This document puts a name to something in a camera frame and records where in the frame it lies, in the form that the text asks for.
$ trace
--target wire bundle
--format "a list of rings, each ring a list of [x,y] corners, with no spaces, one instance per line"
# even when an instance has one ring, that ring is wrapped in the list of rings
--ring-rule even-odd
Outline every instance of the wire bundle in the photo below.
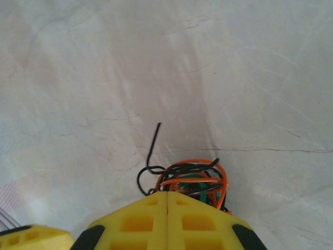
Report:
[[[218,164],[218,158],[214,161],[182,160],[166,169],[162,166],[149,165],[160,126],[161,123],[158,123],[147,156],[146,167],[138,173],[136,178],[140,191],[146,196],[158,191],[176,191],[228,212],[224,206],[228,187],[227,176],[224,169]],[[148,192],[145,192],[140,184],[140,177],[145,171],[159,175],[155,188]]]

